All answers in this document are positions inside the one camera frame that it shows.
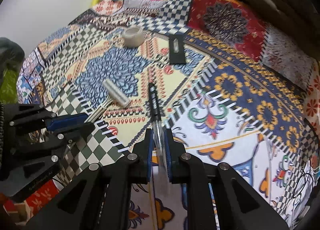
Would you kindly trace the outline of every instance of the red fabric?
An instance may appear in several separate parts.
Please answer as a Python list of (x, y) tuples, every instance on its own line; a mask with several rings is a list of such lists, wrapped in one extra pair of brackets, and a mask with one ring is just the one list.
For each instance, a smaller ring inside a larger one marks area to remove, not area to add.
[(59, 191), (53, 183), (53, 180), (49, 180), (30, 197), (28, 197), (26, 202), (35, 215), (44, 205), (46, 205), (55, 195), (57, 195), (58, 192)]
[(16, 211), (16, 208), (14, 207), (13, 202), (9, 199), (4, 203), (5, 210), (9, 211)]
[[(203, 15), (207, 13), (206, 8), (208, 6), (214, 6), (216, 2), (221, 4), (229, 3), (225, 0), (192, 0), (191, 9), (189, 13), (188, 26), (209, 33), (204, 25)], [(245, 55), (251, 57), (255, 61), (260, 60), (260, 54), (262, 52), (263, 41), (265, 36), (266, 26), (262, 20), (257, 18), (257, 16), (244, 4), (237, 4), (230, 2), (233, 8), (240, 9), (242, 12), (242, 17), (244, 17), (248, 22), (246, 29), (249, 34), (243, 36), (244, 43), (235, 44), (234, 47), (243, 52)]]

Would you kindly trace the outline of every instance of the blue gripper pad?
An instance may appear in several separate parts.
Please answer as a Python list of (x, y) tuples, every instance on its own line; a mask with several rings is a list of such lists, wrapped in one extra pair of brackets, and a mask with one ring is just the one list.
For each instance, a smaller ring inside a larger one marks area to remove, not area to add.
[(76, 114), (76, 115), (62, 115), (57, 118), (52, 119), (50, 125), (47, 126), (47, 130), (55, 131), (70, 125), (82, 124), (88, 118), (86, 113)]
[(164, 148), (165, 148), (165, 157), (167, 160), (167, 174), (168, 174), (169, 182), (171, 182), (171, 180), (172, 180), (172, 174), (171, 174), (172, 159), (171, 159), (171, 155), (170, 155), (167, 130), (164, 130)]
[(148, 173), (147, 173), (147, 179), (148, 182), (150, 182), (151, 178), (151, 168), (152, 168), (152, 151), (153, 151), (153, 146), (154, 146), (154, 141), (153, 141), (153, 130), (151, 133), (151, 137), (149, 139), (149, 144), (148, 144), (148, 159), (147, 159), (147, 167), (148, 167)]

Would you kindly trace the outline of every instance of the black and white checkered fabric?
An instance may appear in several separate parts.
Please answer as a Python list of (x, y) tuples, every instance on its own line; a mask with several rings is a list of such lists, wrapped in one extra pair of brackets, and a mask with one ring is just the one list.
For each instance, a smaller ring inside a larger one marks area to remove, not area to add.
[[(59, 116), (79, 113), (90, 115), (93, 112), (87, 100), (70, 82), (60, 90), (59, 95), (46, 109), (57, 113)], [(99, 163), (104, 166), (114, 163), (123, 154), (129, 154), (128, 149), (129, 147), (125, 147), (112, 134), (108, 124), (99, 120), (95, 122), (95, 130), (87, 139), (80, 139), (73, 146), (68, 145), (65, 156), (61, 160), (62, 170), (57, 176), (64, 184), (68, 184), (75, 175), (78, 175), (89, 164)]]
[(318, 152), (319, 149), (319, 139), (310, 128), (306, 125), (304, 131), (302, 132), (302, 139), (300, 141), (300, 156), (304, 163), (308, 162), (310, 157)]
[(154, 17), (134, 19), (130, 25), (137, 25), (145, 30), (163, 35), (184, 34), (189, 30), (189, 28), (183, 24), (175, 24)]
[(98, 30), (93, 24), (88, 25), (69, 43), (65, 44), (54, 61), (46, 68), (42, 76), (46, 88), (55, 85), (68, 68), (104, 35), (105, 31)]
[(186, 24), (190, 5), (191, 0), (169, 0), (160, 8), (157, 17), (171, 23)]
[(301, 161), (302, 161), (302, 158), (300, 156), (300, 152), (298, 151), (298, 155), (296, 159), (293, 161), (291, 176), (288, 179), (287, 186), (285, 187), (284, 195), (279, 199), (277, 206), (275, 207), (275, 210), (280, 215), (287, 208), (289, 201), (294, 197), (293, 196), (294, 188), (296, 188), (299, 182), (299, 178), (301, 177), (302, 171), (303, 171), (303, 167), (301, 166)]

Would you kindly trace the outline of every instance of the blue floral pattern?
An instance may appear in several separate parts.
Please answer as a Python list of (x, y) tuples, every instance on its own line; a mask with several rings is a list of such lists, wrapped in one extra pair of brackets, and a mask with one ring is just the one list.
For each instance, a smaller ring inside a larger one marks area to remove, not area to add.
[(190, 76), (193, 69), (199, 64), (199, 61), (204, 58), (204, 55), (201, 53), (196, 53), (191, 49), (185, 49), (184, 53), (186, 56), (186, 64), (176, 64), (173, 66), (173, 68), (180, 70), (184, 75)]
[(141, 73), (151, 61), (136, 56), (138, 48), (117, 48), (112, 46), (102, 57), (91, 59), (86, 71), (75, 80), (83, 96), (91, 100), (96, 109), (108, 96), (102, 82), (109, 78), (128, 97), (138, 96), (137, 73)]
[(49, 90), (52, 99), (55, 99), (56, 96), (58, 96), (59, 91), (60, 91), (60, 89), (61, 89), (61, 85), (62, 85), (65, 81), (66, 81), (66, 77), (63, 76), (63, 77), (60, 79), (60, 81), (59, 81), (58, 83), (56, 83), (56, 85), (55, 85), (52, 89)]

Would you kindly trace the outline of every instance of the white razor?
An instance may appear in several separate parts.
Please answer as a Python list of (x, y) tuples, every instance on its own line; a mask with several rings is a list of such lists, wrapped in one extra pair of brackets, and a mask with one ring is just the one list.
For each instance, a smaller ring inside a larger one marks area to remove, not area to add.
[(108, 96), (85, 122), (94, 122), (100, 117), (100, 115), (103, 114), (113, 100), (117, 101), (123, 108), (127, 107), (127, 105), (131, 102), (130, 99), (124, 93), (122, 93), (122, 91), (118, 89), (110, 79), (105, 79), (102, 84), (108, 91)]

